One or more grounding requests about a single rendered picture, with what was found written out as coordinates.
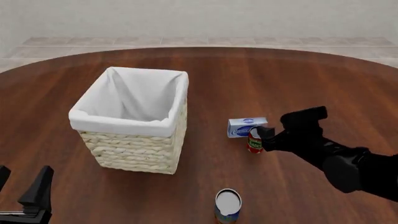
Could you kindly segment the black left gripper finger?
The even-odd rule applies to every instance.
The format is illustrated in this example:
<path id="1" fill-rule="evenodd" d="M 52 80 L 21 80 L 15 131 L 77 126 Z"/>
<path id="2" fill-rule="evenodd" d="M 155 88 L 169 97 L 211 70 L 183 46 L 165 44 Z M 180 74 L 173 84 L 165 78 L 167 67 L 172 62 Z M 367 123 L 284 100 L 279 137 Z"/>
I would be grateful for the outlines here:
<path id="1" fill-rule="evenodd" d="M 54 170 L 50 166 L 43 166 L 34 182 L 18 200 L 24 212 L 52 211 L 50 191 L 53 174 Z"/>
<path id="2" fill-rule="evenodd" d="M 6 166 L 0 166 L 0 187 L 4 187 L 8 178 L 10 177 L 11 171 Z"/>

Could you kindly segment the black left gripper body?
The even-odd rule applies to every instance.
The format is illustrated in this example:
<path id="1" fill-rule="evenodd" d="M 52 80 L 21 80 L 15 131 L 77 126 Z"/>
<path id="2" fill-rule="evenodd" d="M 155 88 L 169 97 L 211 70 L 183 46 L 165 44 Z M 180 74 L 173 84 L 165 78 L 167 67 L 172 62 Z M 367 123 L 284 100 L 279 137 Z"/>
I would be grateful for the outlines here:
<path id="1" fill-rule="evenodd" d="M 51 208 L 27 207 L 21 212 L 0 212 L 0 224 L 49 224 L 51 217 Z"/>

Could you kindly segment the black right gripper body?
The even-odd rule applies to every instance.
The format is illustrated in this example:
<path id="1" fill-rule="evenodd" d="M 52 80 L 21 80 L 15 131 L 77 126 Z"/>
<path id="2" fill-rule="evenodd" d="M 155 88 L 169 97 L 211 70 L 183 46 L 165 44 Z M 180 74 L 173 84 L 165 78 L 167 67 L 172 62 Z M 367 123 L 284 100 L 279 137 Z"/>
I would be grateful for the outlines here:
<path id="1" fill-rule="evenodd" d="M 279 133 L 279 150 L 287 152 L 321 149 L 323 128 L 283 130 Z"/>

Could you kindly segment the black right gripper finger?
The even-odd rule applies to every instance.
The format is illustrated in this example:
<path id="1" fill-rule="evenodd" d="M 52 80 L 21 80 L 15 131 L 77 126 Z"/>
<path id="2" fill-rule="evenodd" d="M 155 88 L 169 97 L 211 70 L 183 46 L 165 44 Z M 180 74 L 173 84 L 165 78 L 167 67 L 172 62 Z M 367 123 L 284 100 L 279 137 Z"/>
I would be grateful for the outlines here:
<path id="1" fill-rule="evenodd" d="M 286 130 L 283 130 L 279 134 L 275 133 L 275 128 L 267 128 L 265 126 L 258 126 L 256 130 L 265 151 L 292 152 L 290 145 L 292 136 Z"/>

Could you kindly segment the red tomato sauce tin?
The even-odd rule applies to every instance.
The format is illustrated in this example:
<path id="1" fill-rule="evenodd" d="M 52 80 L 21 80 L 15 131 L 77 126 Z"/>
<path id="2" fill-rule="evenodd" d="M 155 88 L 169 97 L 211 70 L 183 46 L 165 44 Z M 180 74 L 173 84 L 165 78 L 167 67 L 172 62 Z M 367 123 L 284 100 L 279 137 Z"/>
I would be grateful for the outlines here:
<path id="1" fill-rule="evenodd" d="M 264 150 L 257 128 L 258 126 L 253 126 L 248 132 L 247 148 L 253 154 L 260 154 Z"/>

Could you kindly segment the wicker basket with white liner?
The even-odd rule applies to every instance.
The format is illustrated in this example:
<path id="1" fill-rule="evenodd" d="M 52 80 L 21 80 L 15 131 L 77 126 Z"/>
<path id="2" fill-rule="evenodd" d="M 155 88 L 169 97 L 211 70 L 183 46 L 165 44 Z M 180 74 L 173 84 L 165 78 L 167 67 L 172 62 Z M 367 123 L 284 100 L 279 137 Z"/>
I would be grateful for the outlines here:
<path id="1" fill-rule="evenodd" d="M 186 72 L 109 67 L 68 113 L 101 167 L 176 172 L 188 118 Z"/>

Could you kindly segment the blue and white food box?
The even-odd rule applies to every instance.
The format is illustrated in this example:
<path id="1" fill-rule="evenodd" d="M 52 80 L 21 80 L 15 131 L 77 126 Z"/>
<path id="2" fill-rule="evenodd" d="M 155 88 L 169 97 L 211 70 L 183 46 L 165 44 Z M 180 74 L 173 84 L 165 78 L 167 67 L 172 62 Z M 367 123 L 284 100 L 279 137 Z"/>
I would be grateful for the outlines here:
<path id="1" fill-rule="evenodd" d="M 254 126 L 267 126 L 266 117 L 229 119 L 227 128 L 228 138 L 245 138 Z"/>

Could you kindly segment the tin with blue and yellow label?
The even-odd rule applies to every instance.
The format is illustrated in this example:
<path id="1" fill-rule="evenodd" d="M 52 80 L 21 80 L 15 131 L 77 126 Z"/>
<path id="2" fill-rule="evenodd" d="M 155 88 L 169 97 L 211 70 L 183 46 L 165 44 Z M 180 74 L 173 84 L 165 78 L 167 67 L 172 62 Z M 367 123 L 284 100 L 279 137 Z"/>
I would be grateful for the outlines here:
<path id="1" fill-rule="evenodd" d="M 239 218 L 242 198 L 229 188 L 220 190 L 215 196 L 215 218 L 218 224 L 234 224 Z"/>

